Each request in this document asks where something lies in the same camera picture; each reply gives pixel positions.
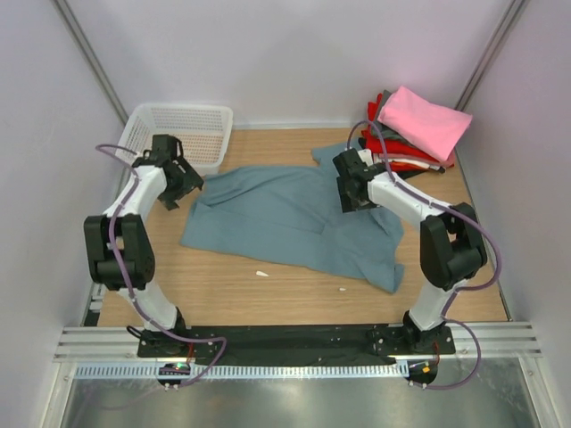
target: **shiny floor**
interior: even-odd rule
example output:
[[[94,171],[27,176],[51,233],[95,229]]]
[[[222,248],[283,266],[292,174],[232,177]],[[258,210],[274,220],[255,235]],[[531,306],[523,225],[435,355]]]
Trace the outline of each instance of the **shiny floor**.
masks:
[[[474,361],[443,360],[436,382],[456,382]],[[488,359],[467,385],[422,391],[402,379],[204,382],[181,391],[156,381],[75,381],[66,428],[535,428],[516,358]],[[144,399],[137,399],[148,394]],[[103,410],[102,406],[121,406]]]

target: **laundry basket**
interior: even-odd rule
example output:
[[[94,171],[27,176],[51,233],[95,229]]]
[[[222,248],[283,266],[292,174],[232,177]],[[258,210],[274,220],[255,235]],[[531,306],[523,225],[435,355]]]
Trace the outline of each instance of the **laundry basket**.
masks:
[[[119,145],[142,152],[151,148],[153,135],[170,134],[182,142],[185,159],[198,174],[217,174],[228,148],[232,116],[228,107],[214,105],[141,104],[128,119]],[[122,150],[117,155],[129,163],[136,158]]]

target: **white wall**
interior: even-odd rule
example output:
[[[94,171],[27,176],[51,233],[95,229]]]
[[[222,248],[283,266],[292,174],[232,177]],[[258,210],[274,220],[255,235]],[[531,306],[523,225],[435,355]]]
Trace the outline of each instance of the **white wall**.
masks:
[[[97,154],[121,126],[46,0],[0,13],[0,419],[37,427],[62,328],[87,301],[82,224],[119,170]]]
[[[400,84],[452,106],[508,3],[70,0],[129,112],[224,104],[238,126],[347,126]]]
[[[571,3],[532,1],[468,106],[459,155],[505,258],[501,285],[532,321],[571,406]]]

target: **pink folded cloth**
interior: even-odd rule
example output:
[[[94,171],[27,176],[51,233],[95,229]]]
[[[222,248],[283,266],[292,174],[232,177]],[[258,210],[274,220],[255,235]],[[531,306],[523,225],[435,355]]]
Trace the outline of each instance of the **pink folded cloth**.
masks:
[[[470,114],[429,103],[401,86],[381,109],[378,120],[440,162],[452,150],[472,121]]]

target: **purple cable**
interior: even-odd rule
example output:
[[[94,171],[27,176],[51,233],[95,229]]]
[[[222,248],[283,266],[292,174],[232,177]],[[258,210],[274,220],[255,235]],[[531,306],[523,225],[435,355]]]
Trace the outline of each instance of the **purple cable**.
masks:
[[[143,311],[141,306],[138,304],[137,297],[135,295],[135,291],[133,290],[133,284],[131,283],[131,278],[128,275],[127,267],[125,266],[125,261],[123,260],[123,258],[121,256],[119,247],[117,246],[116,236],[115,236],[115,223],[117,222],[117,217],[119,216],[120,211],[123,209],[125,204],[128,202],[129,198],[136,191],[136,189],[139,185],[140,178],[139,178],[139,175],[137,174],[137,171],[131,165],[129,165],[128,162],[119,158],[115,153],[107,152],[106,150],[104,150],[104,148],[114,148],[114,149],[124,150],[125,152],[129,152],[129,153],[134,154],[134,155],[137,155],[137,153],[130,150],[130,149],[127,149],[126,147],[122,147],[119,145],[112,145],[112,144],[99,144],[95,148],[98,152],[101,152],[101,153],[104,153],[108,156],[111,156],[116,161],[120,162],[125,168],[128,169],[128,171],[133,175],[133,177],[135,179],[133,181],[133,185],[128,189],[128,191],[125,193],[125,196],[121,199],[120,203],[117,205],[117,208],[113,212],[111,220],[109,222],[110,246],[111,246],[113,255],[115,256],[115,259],[117,260],[117,264],[119,265],[119,269],[120,269],[120,272],[123,276],[123,280],[125,281],[125,285],[128,288],[128,296],[131,299],[131,302],[133,303],[133,307],[135,308],[135,310],[137,311],[139,316],[141,318],[143,318],[146,322],[148,322],[150,325],[155,327],[160,332],[166,334],[170,338],[175,339],[177,341],[184,342],[184,343],[222,342],[222,345],[220,346],[219,351],[217,352],[216,356],[212,359],[211,363],[206,368],[204,368],[204,370],[201,373],[197,374],[192,379],[181,382],[179,385],[179,388],[183,388],[185,386],[192,385],[193,383],[198,381],[200,378],[202,378],[204,375],[206,375],[208,373],[208,371],[211,368],[213,368],[214,365],[216,365],[216,363],[219,361],[220,357],[224,353],[224,350],[226,349],[227,340],[225,337],[211,337],[209,339],[189,339],[187,337],[182,337],[182,336],[179,336],[177,334],[174,334],[173,332],[170,332],[169,330],[164,328],[162,325],[157,323],[154,319],[152,319],[148,315],[146,315],[146,313]],[[125,408],[125,406],[120,406],[120,407],[115,407],[115,408],[108,407],[107,409],[108,410],[113,410],[113,409],[121,410],[123,408]]]
[[[377,132],[379,141],[381,142],[381,147],[383,148],[383,162],[385,164],[386,172],[388,173],[389,178],[391,178],[391,180],[393,181],[394,185],[396,185],[404,193],[415,198],[417,201],[426,203],[426,204],[428,204],[428,206],[432,206],[432,207],[437,208],[438,210],[442,210],[444,212],[447,212],[447,213],[451,214],[452,216],[461,219],[465,223],[468,223],[475,230],[477,230],[488,241],[488,243],[490,243],[490,246],[492,247],[493,254],[496,258],[496,266],[495,266],[495,270],[493,272],[492,277],[486,283],[481,284],[481,285],[458,287],[452,293],[452,295],[450,296],[448,301],[446,301],[446,304],[444,305],[443,310],[440,314],[440,316],[442,317],[444,322],[460,325],[461,327],[463,327],[468,332],[468,334],[470,336],[472,336],[472,339],[474,340],[474,344],[476,346],[476,364],[474,365],[474,368],[472,369],[470,374],[466,378],[464,378],[463,380],[456,382],[456,383],[452,383],[450,385],[426,385],[425,386],[422,383],[413,382],[413,384],[415,384],[421,388],[426,388],[429,390],[436,390],[436,391],[447,391],[447,390],[451,390],[454,388],[458,388],[458,387],[468,383],[476,375],[476,371],[480,367],[480,362],[482,360],[482,349],[480,348],[480,342],[478,341],[474,331],[472,331],[472,329],[470,327],[468,327],[465,323],[463,323],[461,321],[457,321],[454,319],[447,318],[446,313],[448,312],[448,310],[450,309],[450,306],[452,305],[452,303],[456,299],[458,292],[462,292],[462,291],[476,292],[478,290],[483,290],[484,288],[488,288],[490,285],[492,285],[493,283],[495,283],[498,280],[498,278],[500,277],[501,266],[502,266],[500,248],[498,247],[498,244],[495,242],[495,240],[490,236],[490,234],[483,227],[481,227],[477,222],[475,222],[472,218],[467,217],[464,214],[462,214],[461,212],[457,212],[455,210],[452,210],[451,208],[446,207],[444,205],[441,205],[439,203],[433,203],[430,200],[428,200],[427,198],[425,198],[424,196],[421,196],[420,194],[409,189],[407,186],[402,185],[400,182],[398,182],[396,180],[396,177],[394,176],[393,170],[391,169],[391,162],[389,161],[389,156],[388,156],[388,153],[386,150],[385,139],[383,138],[383,135],[382,135],[381,130],[379,129],[378,125],[375,122],[373,122],[372,120],[368,120],[368,119],[362,120],[361,122],[357,123],[352,128],[351,132],[349,133],[349,137],[347,138],[346,150],[349,150],[351,148],[351,138],[353,136],[353,133],[355,132],[355,130],[360,125],[363,125],[363,124],[370,125]]]

